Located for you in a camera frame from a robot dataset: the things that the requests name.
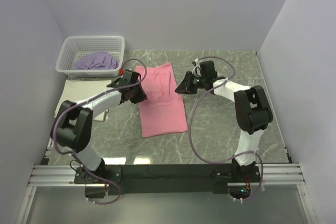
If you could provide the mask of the pink t shirt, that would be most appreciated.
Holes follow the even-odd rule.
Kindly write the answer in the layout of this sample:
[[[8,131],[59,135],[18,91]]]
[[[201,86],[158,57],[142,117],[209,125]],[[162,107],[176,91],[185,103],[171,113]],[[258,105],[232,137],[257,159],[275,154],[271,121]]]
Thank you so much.
[[[147,99],[139,103],[143,137],[153,137],[188,130],[184,101],[175,92],[177,84],[170,62],[157,67],[136,66],[146,75],[141,86]]]

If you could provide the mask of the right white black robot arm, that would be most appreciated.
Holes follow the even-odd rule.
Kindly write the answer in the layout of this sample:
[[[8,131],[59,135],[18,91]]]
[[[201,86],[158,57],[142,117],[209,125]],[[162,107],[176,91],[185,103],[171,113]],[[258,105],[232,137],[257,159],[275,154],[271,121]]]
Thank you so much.
[[[230,175],[241,182],[252,176],[259,141],[273,121],[273,113],[262,86],[244,86],[220,77],[212,57],[195,59],[192,71],[186,72],[181,84],[175,89],[178,94],[196,94],[199,89],[234,102],[236,121],[240,128],[237,150],[232,158]]]

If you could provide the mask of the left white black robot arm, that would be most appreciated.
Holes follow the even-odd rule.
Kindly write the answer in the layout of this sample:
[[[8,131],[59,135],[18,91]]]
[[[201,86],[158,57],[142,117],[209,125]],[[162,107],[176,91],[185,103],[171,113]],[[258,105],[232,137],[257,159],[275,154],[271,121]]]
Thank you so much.
[[[127,101],[133,104],[145,101],[147,96],[141,86],[145,77],[146,74],[125,69],[121,77],[107,85],[103,92],[81,101],[66,100],[61,104],[50,137],[57,152],[73,156],[91,182],[108,179],[104,160],[90,144],[93,119]]]

